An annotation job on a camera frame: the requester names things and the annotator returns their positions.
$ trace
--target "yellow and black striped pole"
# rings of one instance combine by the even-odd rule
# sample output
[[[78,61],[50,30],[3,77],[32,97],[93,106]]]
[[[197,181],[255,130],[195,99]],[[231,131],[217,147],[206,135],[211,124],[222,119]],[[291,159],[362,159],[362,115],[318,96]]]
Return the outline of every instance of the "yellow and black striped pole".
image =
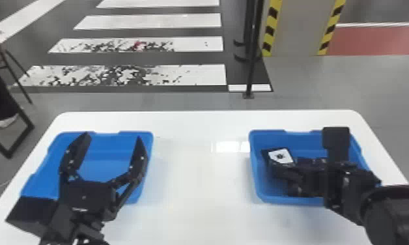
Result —
[[[267,24],[265,27],[264,44],[262,45],[262,56],[272,56],[272,48],[276,36],[277,23],[281,15],[282,0],[270,0]]]
[[[317,55],[325,55],[328,52],[328,47],[331,42],[333,32],[335,31],[335,26],[340,20],[341,12],[345,7],[346,0],[336,0],[333,6],[328,25],[323,35],[322,42],[320,43],[320,48],[318,49]]]

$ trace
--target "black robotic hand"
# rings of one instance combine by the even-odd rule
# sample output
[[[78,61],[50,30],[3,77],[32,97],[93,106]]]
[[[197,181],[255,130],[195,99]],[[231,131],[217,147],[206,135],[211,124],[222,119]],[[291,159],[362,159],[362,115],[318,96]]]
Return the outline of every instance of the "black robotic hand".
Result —
[[[409,186],[380,186],[371,172],[348,161],[350,132],[348,128],[324,128],[323,147],[327,158],[291,156],[270,158],[262,151],[270,176],[285,180],[288,195],[323,197],[324,206],[342,217],[364,226],[374,245],[409,245]]]

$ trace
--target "white table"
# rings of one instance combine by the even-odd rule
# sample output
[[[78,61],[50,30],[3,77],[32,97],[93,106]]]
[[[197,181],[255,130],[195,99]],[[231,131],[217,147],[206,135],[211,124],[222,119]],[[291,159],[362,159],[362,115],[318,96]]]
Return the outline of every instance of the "white table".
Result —
[[[365,231],[317,207],[257,198],[247,135],[252,129],[307,131],[349,126],[384,184],[407,181],[354,111],[70,112],[58,116],[0,197],[0,244],[39,239],[5,223],[29,175],[64,131],[148,130],[154,149],[142,196],[103,232],[111,245],[370,244]]]

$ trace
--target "blue plastic tray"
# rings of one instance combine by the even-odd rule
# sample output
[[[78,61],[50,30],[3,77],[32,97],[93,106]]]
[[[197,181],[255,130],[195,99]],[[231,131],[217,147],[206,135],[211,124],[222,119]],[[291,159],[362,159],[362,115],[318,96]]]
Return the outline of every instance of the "blue plastic tray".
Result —
[[[254,130],[249,134],[250,160],[253,168],[256,194],[266,203],[288,205],[322,206],[321,197],[289,197],[284,180],[273,179],[266,172],[261,150],[286,147],[294,159],[297,157],[323,158],[327,156],[322,146],[322,132],[286,132],[284,130]],[[352,136],[350,140],[349,160],[362,169],[369,170],[358,142]]]
[[[83,132],[59,134],[48,148],[48,153],[21,191],[22,196],[57,200],[59,198],[59,166],[66,148]],[[151,157],[153,135],[150,132],[119,132],[118,134],[89,133],[91,145],[78,173],[85,179],[106,182],[127,172],[137,137],[141,137]],[[131,194],[126,203],[136,203],[142,193],[142,183]],[[127,186],[118,192],[121,194]]]

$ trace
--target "concrete floor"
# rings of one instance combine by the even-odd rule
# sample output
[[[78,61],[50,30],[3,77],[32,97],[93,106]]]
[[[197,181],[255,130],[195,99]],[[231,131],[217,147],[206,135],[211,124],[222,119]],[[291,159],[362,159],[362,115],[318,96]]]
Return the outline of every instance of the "concrete floor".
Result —
[[[236,93],[57,93],[32,94],[30,106],[15,94],[36,129],[13,159],[0,156],[0,183],[16,174],[51,121],[65,111],[223,109],[353,109],[409,180],[409,56],[279,57],[266,59],[266,66],[275,92],[257,93],[254,100]],[[9,132],[2,130],[2,137]]]

